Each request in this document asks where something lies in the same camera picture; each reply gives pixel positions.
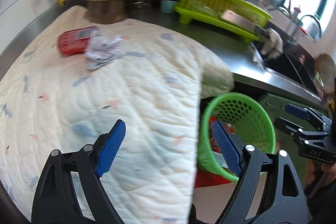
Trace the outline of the person's right hand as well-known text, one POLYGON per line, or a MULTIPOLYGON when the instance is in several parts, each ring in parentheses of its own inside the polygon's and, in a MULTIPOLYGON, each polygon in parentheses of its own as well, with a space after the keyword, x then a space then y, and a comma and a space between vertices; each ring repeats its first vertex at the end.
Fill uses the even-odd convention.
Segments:
MULTIPOLYGON (((336 177, 336 165, 335 163, 330 163, 330 164, 325 164, 322 163, 320 166, 322 172, 325 172, 328 174, 327 179, 323 183, 323 186, 327 186, 331 184, 336 177)), ((318 167, 314 163, 314 161, 309 160, 307 162, 307 167, 306 167, 306 175, 305 175, 305 181, 308 185, 310 185, 314 180, 315 180, 315 175, 318 170, 318 167)))

